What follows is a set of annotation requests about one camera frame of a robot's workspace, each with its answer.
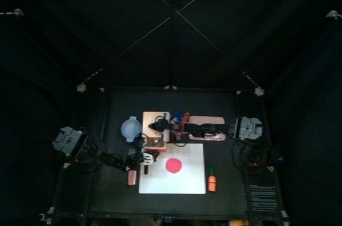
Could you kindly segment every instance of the red circle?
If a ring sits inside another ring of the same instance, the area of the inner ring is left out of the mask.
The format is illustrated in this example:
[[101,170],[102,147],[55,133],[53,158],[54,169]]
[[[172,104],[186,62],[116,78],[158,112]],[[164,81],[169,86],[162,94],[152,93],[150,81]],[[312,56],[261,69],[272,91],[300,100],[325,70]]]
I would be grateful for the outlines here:
[[165,162],[165,169],[169,173],[176,174],[181,169],[181,161],[176,158],[169,158]]

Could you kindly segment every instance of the black mat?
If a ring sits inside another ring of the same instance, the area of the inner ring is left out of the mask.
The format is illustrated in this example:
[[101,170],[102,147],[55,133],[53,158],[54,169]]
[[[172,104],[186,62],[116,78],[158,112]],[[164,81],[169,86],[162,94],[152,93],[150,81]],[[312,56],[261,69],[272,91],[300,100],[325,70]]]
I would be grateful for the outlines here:
[[[189,112],[190,115],[235,117],[233,93],[114,90],[109,94],[104,140],[106,151],[125,156],[128,146],[120,134],[129,116],[141,121],[142,111]],[[217,191],[204,195],[138,194],[138,186],[126,186],[126,174],[102,166],[93,186],[90,211],[126,215],[169,213],[178,217],[243,217],[245,200],[243,180],[229,156],[233,140],[204,142],[204,164],[216,167]]]

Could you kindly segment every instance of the black enclosure wall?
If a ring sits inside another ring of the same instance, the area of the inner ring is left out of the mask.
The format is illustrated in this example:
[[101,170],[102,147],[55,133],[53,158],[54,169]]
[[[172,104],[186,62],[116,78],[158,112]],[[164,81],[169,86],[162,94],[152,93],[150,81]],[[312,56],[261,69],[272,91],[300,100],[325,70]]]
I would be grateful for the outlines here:
[[[17,8],[23,16],[6,14]],[[86,80],[85,92],[259,85],[289,218],[339,225],[342,19],[329,10],[340,0],[0,0],[0,219],[27,222],[50,205],[50,140]]]

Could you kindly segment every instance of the white paper sheet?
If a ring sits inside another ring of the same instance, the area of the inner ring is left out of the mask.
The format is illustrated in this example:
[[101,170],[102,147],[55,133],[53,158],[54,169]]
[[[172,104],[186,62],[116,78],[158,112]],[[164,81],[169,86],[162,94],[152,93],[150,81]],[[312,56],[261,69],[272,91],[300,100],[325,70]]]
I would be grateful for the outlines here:
[[165,152],[160,153],[156,163],[148,166],[146,175],[144,166],[140,166],[138,193],[205,193],[202,144],[188,143],[184,147],[166,144]]

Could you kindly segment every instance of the orange object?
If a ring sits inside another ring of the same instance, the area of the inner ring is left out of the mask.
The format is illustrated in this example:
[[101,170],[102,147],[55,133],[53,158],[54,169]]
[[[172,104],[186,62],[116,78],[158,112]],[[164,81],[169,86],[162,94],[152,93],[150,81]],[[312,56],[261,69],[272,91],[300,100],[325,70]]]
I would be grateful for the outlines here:
[[208,191],[214,192],[216,191],[216,177],[210,175],[208,177]]

